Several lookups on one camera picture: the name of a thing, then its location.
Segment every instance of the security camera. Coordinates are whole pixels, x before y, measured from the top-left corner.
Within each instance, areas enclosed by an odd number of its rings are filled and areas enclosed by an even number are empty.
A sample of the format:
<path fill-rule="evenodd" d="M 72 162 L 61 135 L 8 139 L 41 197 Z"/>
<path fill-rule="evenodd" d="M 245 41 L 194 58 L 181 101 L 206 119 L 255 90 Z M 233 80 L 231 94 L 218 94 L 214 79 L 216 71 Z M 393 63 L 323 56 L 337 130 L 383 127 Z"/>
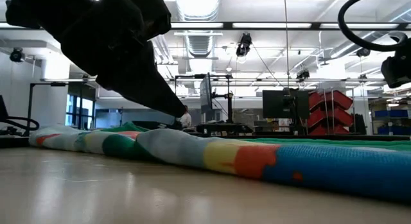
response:
<path fill-rule="evenodd" d="M 305 79 L 310 77 L 310 72 L 308 70 L 303 70 L 302 72 L 297 74 L 297 79 L 299 82 L 303 82 Z"/>
<path fill-rule="evenodd" d="M 245 57 L 249 51 L 250 51 L 250 46 L 252 44 L 252 39 L 249 33 L 244 33 L 243 36 L 241 37 L 240 43 L 238 43 L 237 47 L 237 57 Z"/>
<path fill-rule="evenodd" d="M 15 47 L 12 54 L 10 54 L 10 60 L 15 63 L 21 63 L 25 58 L 23 48 Z"/>
<path fill-rule="evenodd" d="M 369 56 L 371 54 L 371 50 L 370 49 L 367 49 L 367 48 L 361 48 L 360 50 L 358 50 L 357 52 L 356 52 L 356 55 L 358 56 L 358 57 L 367 57 L 367 56 Z"/>

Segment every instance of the black cable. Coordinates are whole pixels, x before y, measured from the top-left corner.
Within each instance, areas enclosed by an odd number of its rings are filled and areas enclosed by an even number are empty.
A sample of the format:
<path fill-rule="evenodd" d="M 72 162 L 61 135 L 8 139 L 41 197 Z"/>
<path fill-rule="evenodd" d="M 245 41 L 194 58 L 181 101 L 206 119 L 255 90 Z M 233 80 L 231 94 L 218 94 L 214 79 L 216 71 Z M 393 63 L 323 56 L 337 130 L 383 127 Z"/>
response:
<path fill-rule="evenodd" d="M 265 61 L 263 60 L 263 58 L 261 57 L 261 55 L 259 55 L 257 48 L 254 46 L 254 44 L 252 44 L 252 47 L 254 48 L 254 50 L 256 50 L 256 53 L 259 57 L 259 59 L 262 61 L 262 63 L 264 64 L 266 70 L 271 74 L 271 76 L 277 81 L 277 83 L 282 86 L 284 88 L 284 86 L 281 84 L 281 82 L 274 76 L 273 72 L 270 70 L 270 68 L 267 66 L 267 64 L 265 63 Z"/>
<path fill-rule="evenodd" d="M 348 25 L 345 23 L 345 13 L 347 10 L 354 5 L 355 3 L 359 2 L 361 0 L 348 0 L 340 9 L 340 12 L 338 13 L 338 25 L 340 26 L 341 32 L 347 37 L 347 39 L 351 40 L 353 43 L 370 49 L 374 51 L 396 51 L 397 49 L 406 46 L 407 44 L 407 36 L 406 35 L 400 35 L 398 36 L 399 42 L 397 44 L 393 45 L 381 45 L 381 44 L 374 44 L 372 42 L 368 42 L 364 39 L 361 39 L 360 37 L 356 36 L 349 28 Z"/>
<path fill-rule="evenodd" d="M 29 121 L 29 122 L 33 123 L 35 125 L 35 127 L 29 127 L 29 126 L 21 125 L 21 124 L 15 122 L 15 121 L 11 121 L 12 119 L 20 120 L 20 121 Z M 27 131 L 35 131 L 35 130 L 38 130 L 39 127 L 40 127 L 40 124 L 37 121 L 35 121 L 33 119 L 27 119 L 27 118 L 24 118 L 24 117 L 9 116 L 9 117 L 6 117 L 6 119 L 0 119 L 0 123 L 6 123 L 6 124 L 9 124 L 9 125 L 13 125 L 13 126 L 22 128 L 22 129 L 27 130 Z"/>
<path fill-rule="evenodd" d="M 216 98 L 213 98 L 220 106 L 221 106 L 221 109 L 225 112 L 225 115 L 229 115 L 228 114 L 228 112 L 224 109 L 224 107 L 223 107 L 223 105 L 221 105 L 221 103 L 220 102 L 218 102 L 218 100 L 216 99 Z"/>

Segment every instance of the orange patch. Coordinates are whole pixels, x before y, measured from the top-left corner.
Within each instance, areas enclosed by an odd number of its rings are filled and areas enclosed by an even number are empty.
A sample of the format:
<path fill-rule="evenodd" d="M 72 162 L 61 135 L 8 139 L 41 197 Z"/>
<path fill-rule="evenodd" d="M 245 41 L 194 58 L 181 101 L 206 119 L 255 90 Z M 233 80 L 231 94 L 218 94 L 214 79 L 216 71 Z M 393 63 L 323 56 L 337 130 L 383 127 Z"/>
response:
<path fill-rule="evenodd" d="M 300 173 L 300 172 L 298 172 L 298 171 L 295 171 L 295 172 L 293 173 L 293 180 L 302 182 L 302 181 L 304 180 L 303 177 L 302 177 L 302 173 Z"/>
<path fill-rule="evenodd" d="M 240 146 L 234 160 L 234 168 L 239 176 L 260 179 L 265 166 L 277 162 L 276 151 L 280 145 Z"/>
<path fill-rule="evenodd" d="M 230 166 L 230 167 L 234 167 L 234 164 L 231 162 L 223 162 L 221 163 L 222 166 Z"/>
<path fill-rule="evenodd" d="M 60 134 L 51 134 L 51 135 L 45 135 L 45 136 L 42 136 L 42 137 L 38 137 L 38 138 L 36 139 L 36 143 L 41 146 L 41 145 L 43 145 L 43 142 L 44 142 L 46 139 L 48 139 L 48 138 L 50 138 L 50 137 L 56 137 L 56 136 L 58 136 L 58 135 L 60 135 Z"/>
<path fill-rule="evenodd" d="M 137 136 L 140 134 L 140 132 L 138 132 L 138 131 L 124 131 L 124 132 L 118 132 L 118 134 L 126 135 L 127 137 L 130 137 L 132 139 L 136 139 Z"/>

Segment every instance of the pipe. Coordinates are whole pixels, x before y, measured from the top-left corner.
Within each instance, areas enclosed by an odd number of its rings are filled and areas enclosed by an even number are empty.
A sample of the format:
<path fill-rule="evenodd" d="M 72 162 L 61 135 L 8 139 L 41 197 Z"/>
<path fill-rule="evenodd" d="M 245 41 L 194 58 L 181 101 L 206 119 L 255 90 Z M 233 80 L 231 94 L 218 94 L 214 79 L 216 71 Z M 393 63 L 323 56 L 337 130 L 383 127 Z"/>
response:
<path fill-rule="evenodd" d="M 169 63 L 174 63 L 174 59 L 171 55 L 170 49 L 168 49 L 168 45 L 167 45 L 166 39 L 164 38 L 164 35 L 159 35 L 158 36 L 158 41 L 160 42 L 164 52 L 166 53 L 168 62 Z"/>
<path fill-rule="evenodd" d="M 176 0 L 180 21 L 215 21 L 220 0 Z M 213 31 L 189 31 L 190 33 L 212 33 Z M 208 57 L 213 54 L 215 39 L 213 36 L 185 36 L 187 53 L 192 57 Z M 189 60 L 191 71 L 195 73 L 211 72 L 212 60 Z"/>
<path fill-rule="evenodd" d="M 169 60 L 168 60 L 168 58 L 167 58 L 167 54 L 166 54 L 166 52 L 164 51 L 164 49 L 162 48 L 162 46 L 161 46 L 161 43 L 159 42 L 159 40 L 158 40 L 158 37 L 155 37 L 154 39 L 152 39 L 153 40 L 153 43 L 157 46 L 157 48 L 159 49 L 159 51 L 160 51 L 160 53 L 161 53 L 161 55 L 162 55 L 162 60 L 163 60 L 163 62 L 170 62 Z"/>

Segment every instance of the black stand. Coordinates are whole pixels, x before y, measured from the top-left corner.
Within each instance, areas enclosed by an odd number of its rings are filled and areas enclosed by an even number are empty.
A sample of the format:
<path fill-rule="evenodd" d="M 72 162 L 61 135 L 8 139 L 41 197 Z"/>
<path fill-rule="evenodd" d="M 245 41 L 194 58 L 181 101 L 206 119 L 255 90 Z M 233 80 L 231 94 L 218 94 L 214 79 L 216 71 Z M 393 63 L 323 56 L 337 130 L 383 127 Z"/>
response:
<path fill-rule="evenodd" d="M 31 109 L 33 106 L 33 89 L 34 86 L 36 85 L 50 85 L 51 87 L 65 87 L 66 85 L 68 85 L 68 83 L 61 83 L 61 82 L 51 82 L 51 83 L 31 83 L 30 84 L 30 91 L 29 91 L 29 97 L 28 97 L 28 109 L 27 109 L 27 127 L 30 127 L 30 123 L 31 123 Z M 30 135 L 30 131 L 26 130 L 24 133 L 25 137 L 28 137 Z"/>
<path fill-rule="evenodd" d="M 290 131 L 292 135 L 304 135 L 304 127 L 301 123 L 300 116 L 298 115 L 298 99 L 295 96 L 284 97 L 284 107 L 288 107 L 291 113 L 292 124 L 290 125 Z"/>
<path fill-rule="evenodd" d="M 224 98 L 224 99 L 227 99 L 227 102 L 228 102 L 228 105 L 227 105 L 227 115 L 228 115 L 228 119 L 227 119 L 227 123 L 230 123 L 230 124 L 232 124 L 233 123 L 233 121 L 232 121 L 232 96 L 233 96 L 233 94 L 232 93 L 227 93 L 227 94 L 224 94 L 224 95 L 217 95 L 217 94 L 215 94 L 215 92 L 213 92 L 213 94 L 211 95 L 211 98 L 212 99 L 215 99 L 215 98 Z"/>

